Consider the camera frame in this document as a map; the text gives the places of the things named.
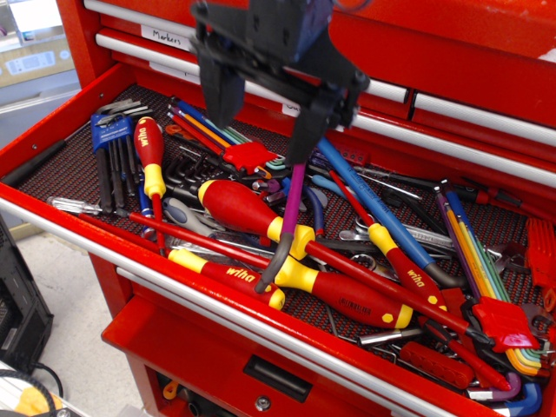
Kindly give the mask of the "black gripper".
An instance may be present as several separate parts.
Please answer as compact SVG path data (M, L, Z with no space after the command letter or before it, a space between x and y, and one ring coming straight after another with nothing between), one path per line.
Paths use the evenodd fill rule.
M300 105L287 165L304 163L329 130L349 126L369 78L333 44L333 8L332 1L194 3L191 42L210 121L229 126L242 109L246 82Z

